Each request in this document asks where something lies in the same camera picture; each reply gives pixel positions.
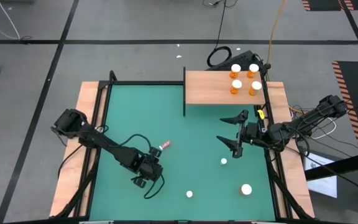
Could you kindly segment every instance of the yellow cable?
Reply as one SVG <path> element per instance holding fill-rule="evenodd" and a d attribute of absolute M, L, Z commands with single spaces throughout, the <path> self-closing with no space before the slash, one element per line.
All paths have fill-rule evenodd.
<path fill-rule="evenodd" d="M 273 42 L 273 36 L 274 36 L 274 32 L 276 30 L 276 26 L 277 26 L 277 22 L 283 12 L 283 8 L 284 8 L 284 4 L 285 4 L 285 0 L 281 1 L 281 5 L 280 5 L 280 9 L 278 10 L 278 14 L 276 17 L 276 20 L 274 21 L 274 25 L 273 25 L 273 29 L 272 29 L 272 34 L 270 35 L 270 40 L 268 42 L 268 55 L 267 55 L 267 63 L 270 63 L 270 55 L 272 54 L 272 42 Z M 266 73 L 266 77 L 267 77 L 267 81 L 270 80 L 269 78 L 269 74 Z"/>

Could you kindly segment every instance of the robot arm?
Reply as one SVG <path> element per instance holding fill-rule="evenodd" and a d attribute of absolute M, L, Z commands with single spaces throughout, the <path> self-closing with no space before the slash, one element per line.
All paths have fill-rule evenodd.
<path fill-rule="evenodd" d="M 86 121 L 84 113 L 67 109 L 57 119 L 52 131 L 60 136 L 71 139 L 78 137 L 78 142 L 86 147 L 100 147 L 110 152 L 121 166 L 130 170 L 138 177 L 133 182 L 143 188 L 146 180 L 156 182 L 162 173 L 162 166 L 158 164 L 161 151 L 150 147 L 149 153 L 144 153 L 134 147 L 125 147 L 95 130 L 95 127 Z"/>
<path fill-rule="evenodd" d="M 229 124 L 240 124 L 236 141 L 221 136 L 216 137 L 232 151 L 233 158 L 241 157 L 243 142 L 266 149 L 282 151 L 296 133 L 310 136 L 312 128 L 322 120 L 328 117 L 340 118 L 345 114 L 345 102 L 338 96 L 329 95 L 320 100 L 315 109 L 299 118 L 290 122 L 273 124 L 266 131 L 262 131 L 257 123 L 248 123 L 244 127 L 244 123 L 248 118 L 248 111 L 244 110 L 236 117 L 221 118 L 221 121 Z"/>

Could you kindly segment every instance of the red object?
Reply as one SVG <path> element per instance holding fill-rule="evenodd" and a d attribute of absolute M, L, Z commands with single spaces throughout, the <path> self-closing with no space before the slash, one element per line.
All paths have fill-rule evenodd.
<path fill-rule="evenodd" d="M 171 145 L 171 141 L 166 141 L 164 144 L 162 144 L 160 147 L 161 150 L 164 150 L 166 147 L 168 147 L 169 145 Z"/>

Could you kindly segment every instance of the wooden table frame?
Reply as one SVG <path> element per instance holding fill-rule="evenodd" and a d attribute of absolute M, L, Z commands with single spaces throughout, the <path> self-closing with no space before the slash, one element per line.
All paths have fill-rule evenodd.
<path fill-rule="evenodd" d="M 95 126 L 104 125 L 107 113 L 107 107 L 105 107 L 105 104 L 108 103 L 109 94 L 111 92 L 111 88 L 114 85 L 183 85 L 183 81 L 115 81 L 114 85 L 108 84 L 109 82 L 107 81 L 100 81 L 83 82 L 81 85 L 76 109 L 84 112 L 84 114 L 87 115 L 88 122 L 93 123 Z M 268 93 L 268 99 L 270 99 L 271 114 L 274 122 L 281 123 L 284 121 L 290 121 L 291 117 L 283 83 L 265 82 L 264 84 L 266 85 L 265 92 Z M 288 146 L 296 149 L 294 141 L 290 141 Z M 65 157 L 69 155 L 76 147 L 78 147 L 78 140 L 69 139 L 67 142 Z M 99 153 L 100 150 L 97 151 L 96 149 L 87 149 L 86 151 L 80 150 L 75 155 L 73 155 L 70 160 L 67 161 L 65 166 L 63 166 L 60 178 L 57 183 L 50 216 L 58 214 L 68 203 L 72 195 L 77 191 L 80 181 L 84 179 L 84 176 L 86 176 L 92 167 L 95 157 L 98 158 Z M 273 152 L 270 152 L 270 155 L 272 157 L 277 156 L 273 155 Z M 304 211 L 313 217 L 313 207 L 311 204 L 300 155 L 286 149 L 278 156 L 278 159 L 276 159 L 273 163 L 274 168 L 278 173 L 280 173 L 280 169 L 282 169 L 282 179 L 285 180 L 287 189 L 291 192 L 295 200 L 304 209 Z M 89 215 L 93 187 L 94 182 L 92 182 L 86 188 L 81 198 L 82 200 L 79 203 L 80 206 L 77 206 L 74 209 L 74 212 L 70 213 L 70 216 L 83 217 Z M 274 195 L 273 197 L 277 199 L 276 205 L 278 209 L 275 209 L 276 219 L 297 218 L 297 215 L 291 211 L 290 208 L 288 208 L 288 205 L 286 205 L 283 195 L 277 186 L 272 188 L 272 194 Z"/>

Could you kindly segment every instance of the green table surface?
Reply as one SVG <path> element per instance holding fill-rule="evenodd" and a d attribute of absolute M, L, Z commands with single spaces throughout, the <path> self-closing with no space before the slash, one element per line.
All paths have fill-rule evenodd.
<path fill-rule="evenodd" d="M 183 86 L 115 85 L 106 124 L 106 136 L 116 142 L 139 133 L 153 146 L 171 140 L 160 156 L 165 185 L 152 199 L 134 185 L 133 173 L 121 167 L 113 155 L 102 150 L 91 206 L 90 220 L 266 220 L 275 219 L 272 193 L 260 147 L 243 144 L 243 155 L 231 157 L 217 135 L 235 139 L 238 125 L 219 118 L 249 110 L 248 121 L 256 121 L 252 106 L 187 105 L 183 117 Z M 134 138 L 126 146 L 147 152 L 147 143 Z M 227 159 L 220 166 L 222 158 Z M 162 183 L 157 181 L 154 190 Z M 249 184 L 250 195 L 239 187 Z M 186 191 L 193 191 L 187 198 Z"/>

